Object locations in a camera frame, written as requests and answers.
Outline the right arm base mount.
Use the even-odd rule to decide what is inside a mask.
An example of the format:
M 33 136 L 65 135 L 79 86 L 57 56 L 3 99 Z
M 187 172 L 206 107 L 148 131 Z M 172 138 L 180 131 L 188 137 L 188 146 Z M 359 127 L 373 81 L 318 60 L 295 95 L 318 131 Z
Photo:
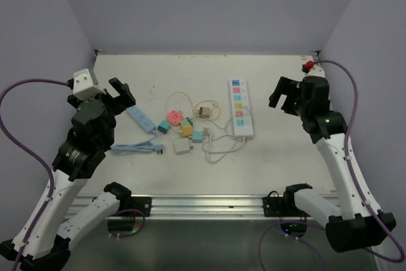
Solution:
M 307 225 L 305 225 L 304 222 L 307 221 L 308 217 L 305 212 L 300 211 L 298 208 L 288 206 L 284 197 L 275 190 L 272 190 L 268 195 L 264 196 L 262 202 L 265 217 L 278 218 L 279 221 L 287 221 L 288 218 L 294 218 L 294 220 L 303 222 L 303 224 L 280 224 L 279 227 L 284 234 L 297 238 L 305 235 Z

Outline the white usb charger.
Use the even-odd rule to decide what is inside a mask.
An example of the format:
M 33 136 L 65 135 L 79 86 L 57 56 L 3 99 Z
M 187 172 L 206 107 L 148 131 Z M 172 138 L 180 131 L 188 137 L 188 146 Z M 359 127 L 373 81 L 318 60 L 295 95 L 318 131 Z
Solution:
M 187 154 L 193 149 L 193 145 L 188 138 L 180 138 L 174 141 L 174 151 L 176 155 Z

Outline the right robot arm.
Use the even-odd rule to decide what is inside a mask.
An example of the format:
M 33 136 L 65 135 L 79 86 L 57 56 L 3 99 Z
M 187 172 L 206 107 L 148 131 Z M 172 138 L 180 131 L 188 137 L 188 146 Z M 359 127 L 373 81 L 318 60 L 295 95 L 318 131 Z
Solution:
M 322 155 L 339 199 L 333 205 L 307 183 L 286 187 L 282 207 L 288 215 L 301 211 L 325 229 L 327 240 L 338 253 L 380 245 L 396 227 L 393 213 L 384 212 L 371 194 L 347 137 L 341 113 L 331 110 L 329 83 L 324 77 L 306 76 L 301 81 L 281 77 L 269 97 L 275 108 L 298 116 L 303 129 Z

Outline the yellow plug adapter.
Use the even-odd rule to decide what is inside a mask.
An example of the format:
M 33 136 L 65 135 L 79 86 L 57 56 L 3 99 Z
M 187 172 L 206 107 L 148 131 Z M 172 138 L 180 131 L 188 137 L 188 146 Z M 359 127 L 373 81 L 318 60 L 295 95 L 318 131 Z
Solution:
M 185 125 L 181 127 L 181 136 L 186 138 L 193 135 L 193 126 Z

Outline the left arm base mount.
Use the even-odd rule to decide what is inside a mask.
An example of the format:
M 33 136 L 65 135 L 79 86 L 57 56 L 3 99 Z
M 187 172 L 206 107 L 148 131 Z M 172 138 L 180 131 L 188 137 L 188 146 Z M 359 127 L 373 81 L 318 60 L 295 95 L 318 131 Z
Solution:
M 147 196 L 129 197 L 119 210 L 107 218 L 107 230 L 111 237 L 125 239 L 139 234 L 150 216 L 152 198 Z

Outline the teal plug adapter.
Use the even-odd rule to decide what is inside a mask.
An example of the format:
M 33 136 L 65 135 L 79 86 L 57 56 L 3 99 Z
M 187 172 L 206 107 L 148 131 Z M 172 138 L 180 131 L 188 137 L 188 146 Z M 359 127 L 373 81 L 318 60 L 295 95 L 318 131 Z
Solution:
M 168 120 L 162 120 L 157 127 L 157 130 L 163 134 L 167 134 L 171 129 L 171 123 Z

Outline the brown pink plug adapter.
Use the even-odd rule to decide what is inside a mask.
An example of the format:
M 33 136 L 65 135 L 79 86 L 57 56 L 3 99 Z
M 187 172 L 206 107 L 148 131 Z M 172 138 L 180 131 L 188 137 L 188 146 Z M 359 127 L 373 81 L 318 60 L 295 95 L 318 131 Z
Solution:
M 195 111 L 195 115 L 201 119 L 209 119 L 211 116 L 211 109 L 209 107 L 199 107 Z

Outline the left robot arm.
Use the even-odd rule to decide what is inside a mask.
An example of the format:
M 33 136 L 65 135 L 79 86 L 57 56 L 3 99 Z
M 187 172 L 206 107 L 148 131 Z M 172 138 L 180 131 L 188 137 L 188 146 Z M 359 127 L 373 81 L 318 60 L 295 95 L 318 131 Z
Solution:
M 12 270 L 61 270 L 75 245 L 102 220 L 114 214 L 126 215 L 132 207 L 131 191 L 112 182 L 86 208 L 71 220 L 65 215 L 114 143 L 116 116 L 136 104 L 127 84 L 109 80 L 118 93 L 93 83 L 79 89 L 73 78 L 65 82 L 72 89 L 67 101 L 76 109 L 67 139 L 51 165 L 18 141 L 1 125 L 2 132 L 18 147 L 42 164 L 49 180 L 36 208 L 23 229 L 1 243 L 1 256 L 13 262 Z

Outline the white power strip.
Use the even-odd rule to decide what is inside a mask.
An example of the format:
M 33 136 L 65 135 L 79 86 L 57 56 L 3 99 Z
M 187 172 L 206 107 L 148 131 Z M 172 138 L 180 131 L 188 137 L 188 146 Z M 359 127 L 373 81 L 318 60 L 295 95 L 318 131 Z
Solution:
M 208 141 L 203 144 L 206 161 L 209 164 L 220 162 L 226 155 L 240 150 L 246 141 L 254 138 L 253 119 L 249 103 L 247 81 L 244 78 L 231 78 L 229 80 L 231 118 L 223 128 L 225 134 L 217 138 L 209 133 Z M 226 150 L 213 150 L 213 144 L 219 140 L 233 140 L 233 145 Z

